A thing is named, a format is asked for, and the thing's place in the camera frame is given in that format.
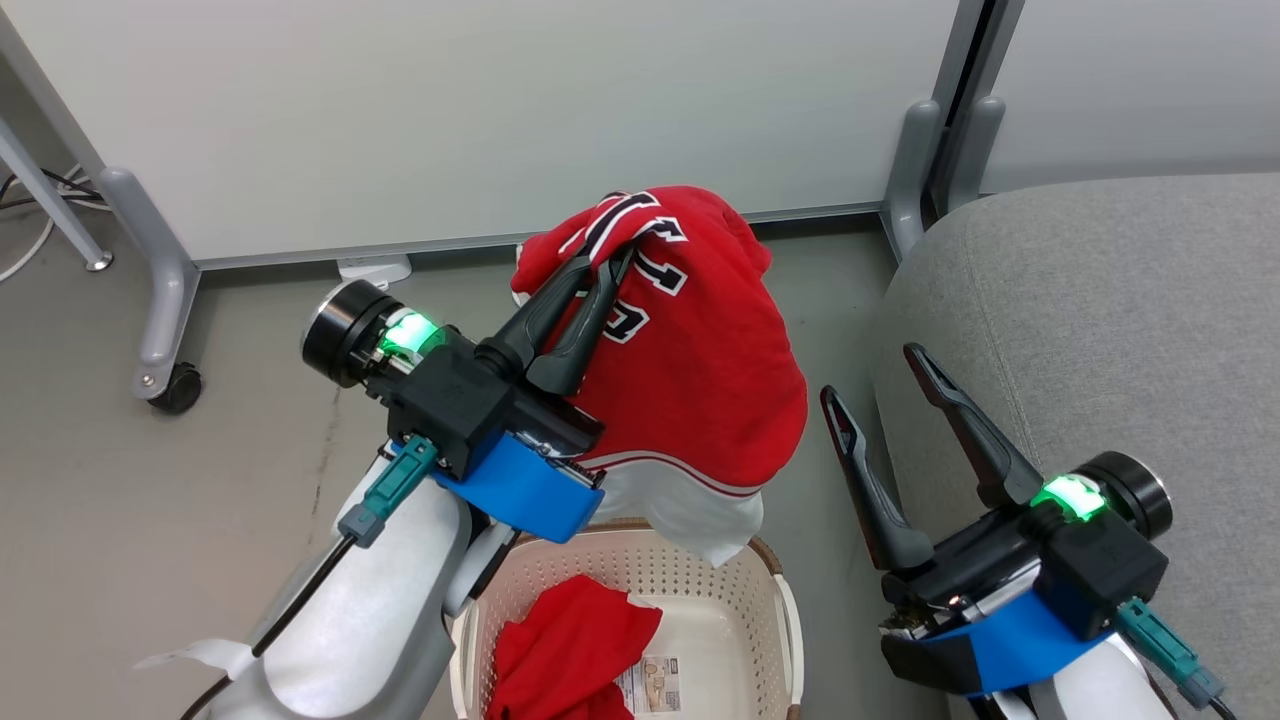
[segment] gray sofa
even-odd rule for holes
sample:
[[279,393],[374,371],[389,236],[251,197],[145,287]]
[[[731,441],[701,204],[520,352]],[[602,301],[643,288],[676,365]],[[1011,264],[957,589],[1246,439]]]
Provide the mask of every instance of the gray sofa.
[[983,507],[902,360],[908,341],[1043,473],[1103,450],[1151,465],[1174,505],[1153,607],[1228,683],[1236,715],[1280,712],[1280,176],[972,202],[902,263],[874,333],[876,400],[918,527],[937,542]]

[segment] glowing green indicator light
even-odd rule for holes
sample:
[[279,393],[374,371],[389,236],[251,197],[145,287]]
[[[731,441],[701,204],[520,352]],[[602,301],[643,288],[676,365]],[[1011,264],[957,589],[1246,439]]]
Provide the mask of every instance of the glowing green indicator light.
[[1032,498],[1032,506],[1052,500],[1062,506],[1062,512],[1068,520],[1088,521],[1097,515],[1107,501],[1089,484],[1071,475],[1061,475],[1050,480],[1041,488],[1039,495]]
[[394,325],[387,328],[387,333],[383,334],[383,341],[379,346],[383,351],[406,355],[416,361],[421,359],[421,352],[429,348],[428,343],[431,336],[439,329],[435,323],[422,315],[410,313]]

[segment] white plastic basket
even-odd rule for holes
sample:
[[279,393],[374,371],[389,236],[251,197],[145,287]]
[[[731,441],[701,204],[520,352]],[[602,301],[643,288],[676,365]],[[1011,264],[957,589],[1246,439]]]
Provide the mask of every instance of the white plastic basket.
[[759,538],[721,568],[643,523],[609,523],[566,544],[515,547],[479,601],[453,626],[449,664],[460,720],[483,720],[493,696],[493,650],[507,621],[534,600],[585,574],[663,610],[646,656],[680,659],[681,710],[653,720],[795,720],[804,692],[804,643],[791,588]]

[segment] teal connector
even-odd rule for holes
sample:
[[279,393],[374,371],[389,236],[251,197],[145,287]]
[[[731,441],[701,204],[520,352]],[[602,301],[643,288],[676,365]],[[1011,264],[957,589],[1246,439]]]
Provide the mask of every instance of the teal connector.
[[1207,707],[1226,689],[1216,675],[1199,664],[1196,651],[1140,598],[1121,605],[1115,624],[1120,635],[1176,683],[1178,692],[1197,710]]
[[365,491],[365,500],[338,520],[342,534],[356,539],[357,547],[374,544],[387,519],[412,495],[417,486],[435,468],[439,451],[430,442],[413,436],[374,484]]

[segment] printed label in basket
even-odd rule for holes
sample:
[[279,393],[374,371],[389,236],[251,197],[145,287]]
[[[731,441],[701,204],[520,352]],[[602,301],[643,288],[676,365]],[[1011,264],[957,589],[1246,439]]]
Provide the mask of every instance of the printed label in basket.
[[680,711],[680,660],[650,655],[614,680],[632,715]]

